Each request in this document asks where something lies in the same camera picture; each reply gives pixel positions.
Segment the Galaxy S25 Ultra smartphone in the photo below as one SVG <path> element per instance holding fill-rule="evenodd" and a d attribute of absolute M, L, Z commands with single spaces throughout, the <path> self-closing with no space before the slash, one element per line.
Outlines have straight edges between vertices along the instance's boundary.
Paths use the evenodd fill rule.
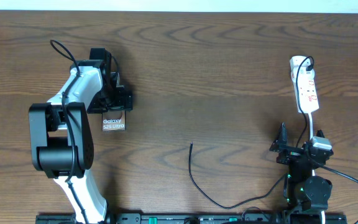
<path fill-rule="evenodd" d="M 108 111 L 102 114 L 102 131 L 125 131 L 126 112 Z"/>

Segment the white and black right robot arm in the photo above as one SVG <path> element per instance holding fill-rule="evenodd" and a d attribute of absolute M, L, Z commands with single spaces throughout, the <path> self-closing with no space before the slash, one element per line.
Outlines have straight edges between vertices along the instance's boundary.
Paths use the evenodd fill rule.
<path fill-rule="evenodd" d="M 282 223 L 324 223 L 322 214 L 328 209 L 332 182 L 314 173 L 315 162 L 324 165 L 333 155 L 333 147 L 321 130 L 302 147 L 288 145 L 285 124 L 280 125 L 278 136 L 270 149 L 278 154 L 276 162 L 288 166 L 284 197 L 288 208 L 277 218 Z"/>

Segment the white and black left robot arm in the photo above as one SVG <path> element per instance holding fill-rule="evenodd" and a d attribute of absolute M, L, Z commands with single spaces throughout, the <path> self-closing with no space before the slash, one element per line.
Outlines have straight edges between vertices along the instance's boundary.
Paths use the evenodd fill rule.
<path fill-rule="evenodd" d="M 89 114 L 101 114 L 103 131 L 123 130 L 132 93 L 112 71 L 116 59 L 76 61 L 62 89 L 46 103 L 29 108 L 30 146 L 34 167 L 65 192 L 74 213 L 37 215 L 36 223 L 114 223 L 108 201 L 94 181 L 94 144 Z"/>

